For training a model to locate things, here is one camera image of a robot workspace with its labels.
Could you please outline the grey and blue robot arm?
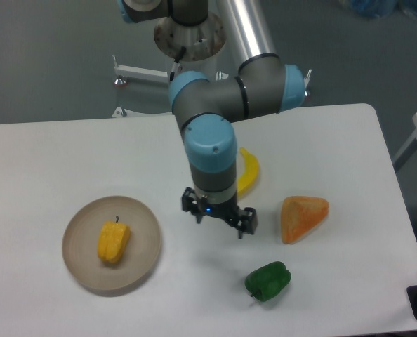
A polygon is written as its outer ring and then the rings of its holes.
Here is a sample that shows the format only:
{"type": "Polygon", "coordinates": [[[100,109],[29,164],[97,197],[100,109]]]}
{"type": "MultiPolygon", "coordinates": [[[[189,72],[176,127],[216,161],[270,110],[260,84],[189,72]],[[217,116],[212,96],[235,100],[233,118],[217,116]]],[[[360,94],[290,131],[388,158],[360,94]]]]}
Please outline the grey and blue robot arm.
{"type": "Polygon", "coordinates": [[[237,75],[211,81],[186,70],[169,75],[171,112],[183,139],[193,179],[181,198],[197,220],[219,218],[239,234],[253,234],[255,209],[237,204],[237,140],[232,124],[291,110],[305,99],[305,80],[295,65],[279,59],[259,1],[219,1],[214,24],[207,1],[120,1],[122,18],[139,23],[162,19],[177,62],[213,57],[215,35],[225,33],[234,49],[237,75]]]}

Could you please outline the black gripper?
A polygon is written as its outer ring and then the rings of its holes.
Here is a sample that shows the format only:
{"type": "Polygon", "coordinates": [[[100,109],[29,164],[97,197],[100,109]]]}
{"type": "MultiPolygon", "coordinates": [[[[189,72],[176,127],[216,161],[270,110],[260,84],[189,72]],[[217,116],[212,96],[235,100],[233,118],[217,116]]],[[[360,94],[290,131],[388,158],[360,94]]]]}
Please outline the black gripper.
{"type": "Polygon", "coordinates": [[[238,238],[254,235],[257,229],[257,213],[254,208],[240,209],[237,191],[233,187],[221,192],[207,192],[186,187],[181,197],[182,210],[195,217],[200,224],[204,216],[221,219],[237,230],[238,238]]]}

